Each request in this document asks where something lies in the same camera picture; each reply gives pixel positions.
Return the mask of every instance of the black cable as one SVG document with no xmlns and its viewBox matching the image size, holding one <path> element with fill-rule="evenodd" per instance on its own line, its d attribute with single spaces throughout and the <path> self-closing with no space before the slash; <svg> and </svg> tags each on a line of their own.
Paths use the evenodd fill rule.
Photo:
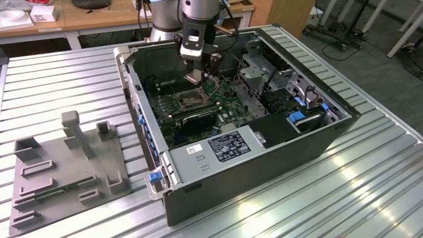
<svg viewBox="0 0 423 238">
<path fill-rule="evenodd" d="M 114 32 L 111 32 L 110 38 L 107 39 L 107 42 L 105 44 L 99 44 L 98 42 L 94 42 L 89 38 L 85 38 L 85 40 L 89 41 L 90 43 L 98 44 L 98 46 L 106 46 L 111 42 L 113 35 L 114 35 Z"/>
<path fill-rule="evenodd" d="M 90 37 L 90 36 L 85 36 L 86 38 L 90 38 L 90 39 L 94 39 L 94 38 L 97 38 L 98 37 L 98 35 L 99 35 L 99 33 L 98 34 L 95 34 L 95 36 L 93 36 L 93 37 Z"/>
<path fill-rule="evenodd" d="M 342 58 L 342 59 L 332 58 L 332 57 L 329 57 L 329 56 L 325 54 L 324 50 L 325 50 L 325 48 L 328 48 L 329 46 L 332 46 L 332 45 L 336 44 L 337 42 L 338 42 L 338 41 L 336 41 L 336 42 L 328 44 L 325 47 L 322 47 L 322 49 L 321 49 L 321 54 L 322 54 L 326 58 L 329 58 L 330 60 L 344 61 L 344 60 L 349 59 L 349 57 L 353 56 L 353 55 L 360 51 L 360 49 L 357 49 L 350 55 L 348 55 L 348 56 L 346 56 L 345 58 Z"/>
<path fill-rule="evenodd" d="M 147 6 L 147 9 L 150 10 L 149 8 L 149 4 L 143 2 L 143 18 L 145 18 L 145 22 L 146 22 L 146 28 L 149 29 L 149 23 L 147 23 L 147 18 L 146 18 L 146 10 L 145 10 L 145 6 Z"/>
<path fill-rule="evenodd" d="M 409 57 L 408 54 L 405 54 L 406 58 L 409 59 L 409 61 L 414 64 L 414 66 L 418 68 L 420 71 L 423 71 L 423 68 L 420 67 L 420 65 L 417 64 L 417 62 L 414 62 L 414 60 Z"/>
<path fill-rule="evenodd" d="M 423 79 L 421 79 L 417 75 L 414 75 L 414 73 L 412 73 L 409 69 L 406 69 L 405 63 L 404 63 L 402 60 L 401 60 L 401 63 L 402 63 L 402 68 L 404 68 L 404 70 L 405 70 L 417 80 L 420 80 L 420 81 L 423 82 Z"/>
<path fill-rule="evenodd" d="M 142 36 L 142 39 L 143 39 L 145 35 L 143 35 L 143 32 L 142 32 L 142 27 L 141 27 L 139 14 L 141 14 L 141 8 L 138 8 L 138 17 L 137 17 L 137 19 L 138 19 L 138 27 L 139 27 L 139 30 L 141 30 L 141 36 Z"/>
<path fill-rule="evenodd" d="M 225 11 L 226 11 L 226 13 L 228 13 L 228 15 L 230 17 L 230 21 L 232 21 L 232 24 L 233 24 L 233 27 L 234 27 L 234 41 L 233 41 L 232 45 L 228 48 L 225 48 L 224 50 L 216 51 L 217 53 L 228 51 L 234 46 L 234 44 L 236 44 L 236 42 L 238 40 L 238 29 L 237 29 L 237 26 L 236 26 L 236 22 L 234 22 L 229 7 L 226 6 L 226 4 L 225 4 L 225 2 L 222 0 L 220 0 L 220 2 L 222 3 L 224 9 L 225 9 Z"/>
<path fill-rule="evenodd" d="M 180 0 L 177 0 L 177 11 L 175 11 L 175 14 L 177 14 L 177 21 L 178 21 L 180 24 L 182 24 L 182 22 L 178 19 L 178 7 L 180 7 Z"/>
<path fill-rule="evenodd" d="M 418 68 L 418 70 L 423 71 L 423 70 L 421 70 L 421 67 L 417 65 L 417 63 L 413 61 L 413 59 L 409 57 L 409 55 L 408 55 L 405 52 L 402 52 L 402 55 L 410 60 L 410 62 L 412 62 L 413 65 Z M 404 70 L 405 70 L 417 80 L 423 81 L 423 79 L 406 68 L 404 60 L 400 59 L 400 61 L 401 61 Z"/>
<path fill-rule="evenodd" d="M 348 0 L 344 1 L 342 5 L 341 5 L 341 8 L 338 9 L 337 13 L 336 13 L 336 17 L 334 19 L 337 20 L 338 18 L 338 15 L 341 14 L 341 11 L 344 10 L 344 7 L 345 7 L 345 4 L 346 4 Z"/>
<path fill-rule="evenodd" d="M 321 18 L 320 18 L 320 15 L 318 15 L 318 11 L 317 11 L 317 0 L 314 2 L 314 8 L 316 8 L 316 16 L 318 18 L 318 23 L 317 23 L 317 27 L 322 28 L 322 24 L 321 24 Z"/>
</svg>

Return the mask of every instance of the wooden table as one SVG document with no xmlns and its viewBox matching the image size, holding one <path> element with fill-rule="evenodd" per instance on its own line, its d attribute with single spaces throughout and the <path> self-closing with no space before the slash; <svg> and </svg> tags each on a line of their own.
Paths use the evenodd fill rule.
<svg viewBox="0 0 423 238">
<path fill-rule="evenodd" d="M 0 45 L 53 38 L 66 38 L 70 49 L 81 49 L 78 36 L 138 29 L 137 11 L 131 0 L 111 0 L 109 7 L 86 13 L 86 9 L 71 5 L 70 0 L 55 0 L 53 5 L 58 10 L 58 19 L 50 23 L 34 23 L 33 27 L 0 32 Z M 241 18 L 240 28 L 249 25 L 252 5 L 234 3 L 230 11 L 234 18 Z M 145 19 L 139 18 L 141 27 L 146 27 Z"/>
</svg>

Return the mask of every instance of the motherboard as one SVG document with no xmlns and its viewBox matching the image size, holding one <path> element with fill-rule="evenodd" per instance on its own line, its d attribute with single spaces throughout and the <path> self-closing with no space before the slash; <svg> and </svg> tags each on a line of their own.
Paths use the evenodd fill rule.
<svg viewBox="0 0 423 238">
<path fill-rule="evenodd" d="M 146 97 L 169 149 L 236 129 L 253 119 L 236 97 L 233 83 L 222 76 L 201 85 L 185 79 L 151 78 Z"/>
</svg>

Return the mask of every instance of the cardboard box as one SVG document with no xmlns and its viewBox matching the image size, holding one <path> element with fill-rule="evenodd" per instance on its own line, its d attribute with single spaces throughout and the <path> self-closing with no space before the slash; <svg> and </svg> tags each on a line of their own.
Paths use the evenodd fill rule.
<svg viewBox="0 0 423 238">
<path fill-rule="evenodd" d="M 33 6 L 30 18 L 33 22 L 54 22 L 57 14 L 54 6 Z"/>
</svg>

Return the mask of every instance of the floor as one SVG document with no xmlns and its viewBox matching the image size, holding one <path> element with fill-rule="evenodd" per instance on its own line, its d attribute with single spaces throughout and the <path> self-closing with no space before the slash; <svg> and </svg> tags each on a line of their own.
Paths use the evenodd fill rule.
<svg viewBox="0 0 423 238">
<path fill-rule="evenodd" d="M 325 8 L 329 0 L 317 0 L 317 6 Z M 337 13 L 342 0 L 338 0 L 333 14 Z M 354 2 L 345 18 L 345 24 L 352 21 L 353 15 L 358 9 L 360 3 Z M 361 29 L 372 9 L 365 8 L 357 29 Z M 401 56 L 402 53 L 389 59 L 385 57 L 392 46 L 401 37 L 397 32 L 401 23 L 392 20 L 384 15 L 378 15 L 374 24 L 366 33 L 366 43 L 361 50 L 345 61 L 334 61 L 321 54 L 321 48 L 334 40 L 326 36 L 312 32 L 302 36 L 301 42 L 310 48 L 317 55 L 344 74 L 344 76 L 405 121 L 405 123 L 423 134 L 423 81 L 416 79 L 402 68 L 401 59 L 405 60 L 405 66 L 413 72 L 408 59 Z M 416 32 L 410 37 L 414 41 L 421 36 Z M 328 47 L 326 55 L 332 58 L 341 59 L 346 57 L 356 49 L 348 49 L 340 52 L 337 49 Z M 423 58 L 414 59 L 423 66 Z"/>
</svg>

